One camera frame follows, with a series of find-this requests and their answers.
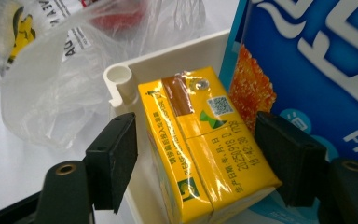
barcode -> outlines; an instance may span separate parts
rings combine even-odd
[[[226,96],[219,96],[208,100],[209,107],[215,116],[234,112]]]

plastic bag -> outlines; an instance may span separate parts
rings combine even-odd
[[[0,0],[4,123],[26,141],[70,148],[107,114],[108,65],[195,38],[204,21],[201,0]]]

white plastic tray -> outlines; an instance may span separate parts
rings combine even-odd
[[[126,223],[169,223],[169,221],[162,201],[157,171],[151,158],[142,102],[139,98],[131,98],[127,102],[125,99],[122,101],[120,95],[117,96],[117,94],[124,91],[126,93],[137,91],[137,84],[139,83],[205,66],[212,66],[215,73],[219,74],[228,34],[229,30],[208,35],[124,63],[114,64],[106,69],[104,78],[113,98],[110,102],[113,109],[111,117],[126,110],[135,112],[137,116],[139,156],[121,204],[122,208],[120,208],[120,211],[131,212],[130,214],[121,214]],[[116,75],[115,73],[131,73],[133,80],[129,82],[125,77],[120,77],[120,80],[114,81],[111,75]],[[238,221],[244,219],[248,223],[266,223],[266,221],[276,223],[271,219],[259,217],[248,210],[227,223],[238,223]]]

